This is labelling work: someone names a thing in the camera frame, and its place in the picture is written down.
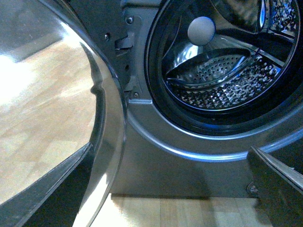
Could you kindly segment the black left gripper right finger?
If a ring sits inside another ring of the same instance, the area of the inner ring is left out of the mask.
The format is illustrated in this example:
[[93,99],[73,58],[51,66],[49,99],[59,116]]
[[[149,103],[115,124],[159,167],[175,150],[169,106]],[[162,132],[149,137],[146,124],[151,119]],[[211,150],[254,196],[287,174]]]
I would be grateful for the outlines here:
[[252,146],[247,160],[272,226],[303,225],[303,175],[280,160]]

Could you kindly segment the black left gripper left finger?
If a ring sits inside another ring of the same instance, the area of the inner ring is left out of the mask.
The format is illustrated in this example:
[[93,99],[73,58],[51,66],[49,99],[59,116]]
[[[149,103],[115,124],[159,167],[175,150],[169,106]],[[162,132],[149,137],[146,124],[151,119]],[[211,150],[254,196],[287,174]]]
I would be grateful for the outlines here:
[[0,225],[20,227],[41,207],[92,149],[85,144],[26,189],[0,205]]

